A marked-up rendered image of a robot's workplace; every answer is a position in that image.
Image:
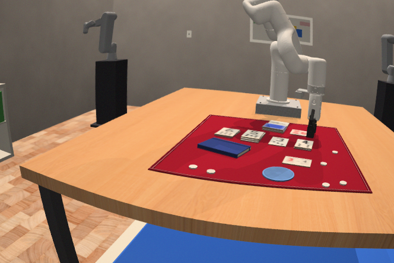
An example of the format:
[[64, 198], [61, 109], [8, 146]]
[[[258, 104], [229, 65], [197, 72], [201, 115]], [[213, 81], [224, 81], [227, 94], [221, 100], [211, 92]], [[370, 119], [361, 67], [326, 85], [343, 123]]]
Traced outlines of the blue flat disc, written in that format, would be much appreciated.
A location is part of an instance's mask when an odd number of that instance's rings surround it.
[[284, 167], [269, 167], [263, 170], [263, 177], [276, 182], [286, 182], [294, 178], [294, 172]]

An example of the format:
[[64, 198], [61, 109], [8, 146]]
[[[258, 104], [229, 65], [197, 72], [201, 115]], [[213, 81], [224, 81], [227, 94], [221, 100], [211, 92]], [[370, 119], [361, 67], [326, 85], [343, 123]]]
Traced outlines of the dark red cloth mat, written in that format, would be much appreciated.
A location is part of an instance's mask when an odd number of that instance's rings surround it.
[[[291, 135], [292, 129], [307, 131], [308, 125], [289, 124], [285, 132], [262, 130], [269, 121], [252, 119], [211, 116], [194, 133], [184, 140], [171, 152], [155, 169], [187, 175], [202, 176], [240, 182], [262, 183], [270, 185], [300, 186], [310, 188], [325, 188], [322, 183], [329, 183], [329, 189], [365, 190], [367, 188], [343, 145], [335, 128], [316, 128], [314, 138]], [[241, 130], [232, 138], [214, 135], [222, 128]], [[241, 141], [240, 136], [248, 129], [265, 132], [259, 141]], [[212, 151], [198, 148], [198, 144], [211, 138], [219, 138], [251, 146], [251, 150], [238, 158], [225, 156]], [[268, 145], [272, 137], [288, 138], [286, 147]], [[295, 149], [297, 139], [314, 141], [312, 150]], [[337, 154], [332, 153], [337, 151]], [[285, 156], [312, 160], [310, 168], [282, 164]], [[327, 163], [322, 166], [320, 163]], [[190, 169], [189, 165], [197, 165]], [[286, 182], [276, 182], [263, 177], [262, 172], [269, 167], [284, 167], [294, 172], [294, 178]], [[208, 169], [214, 169], [214, 174], [208, 174]], [[346, 185], [340, 185], [340, 181]]]
[[270, 186], [270, 187], [277, 187], [277, 188], [293, 188], [293, 189], [310, 189], [310, 190], [321, 190], [321, 191], [342, 191], [342, 192], [367, 192], [367, 193], [372, 193], [365, 177], [363, 176], [358, 164], [356, 163], [355, 159], [353, 158], [350, 150], [348, 149], [345, 141], [341, 137], [339, 131], [337, 128], [335, 128], [337, 134], [339, 135], [343, 145], [345, 146], [351, 160], [353, 161], [357, 171], [359, 172], [366, 188], [367, 191], [365, 190], [352, 190], [352, 189], [329, 189], [329, 188], [310, 188], [310, 187], [300, 187], [300, 186], [284, 186], [284, 185], [270, 185], [270, 184], [262, 184], [262, 183], [250, 183], [250, 182], [240, 182], [240, 181], [234, 181], [234, 180], [224, 180], [224, 179], [216, 179], [216, 178], [207, 178], [207, 177], [202, 177], [202, 176], [195, 176], [195, 175], [187, 175], [183, 173], [177, 173], [177, 172], [170, 172], [166, 170], [160, 170], [160, 169], [155, 169], [155, 167], [161, 163], [171, 152], [173, 152], [184, 140], [186, 140], [192, 133], [194, 133], [206, 120], [208, 120], [211, 116], [220, 116], [220, 115], [209, 115], [206, 117], [198, 126], [196, 126], [190, 133], [188, 133], [182, 140], [180, 140], [173, 148], [171, 148], [167, 153], [165, 153], [164, 156], [162, 156], [158, 161], [156, 161], [151, 167], [149, 167], [149, 170], [155, 170], [158, 172], [164, 172], [164, 173], [170, 173], [174, 175], [180, 175], [180, 176], [187, 176], [187, 177], [192, 177], [192, 178], [199, 178], [199, 179], [207, 179], [207, 180], [215, 180], [215, 181], [220, 181], [220, 182], [230, 182], [230, 183], [239, 183], [239, 184], [245, 184], [245, 185], [257, 185], [257, 186]]

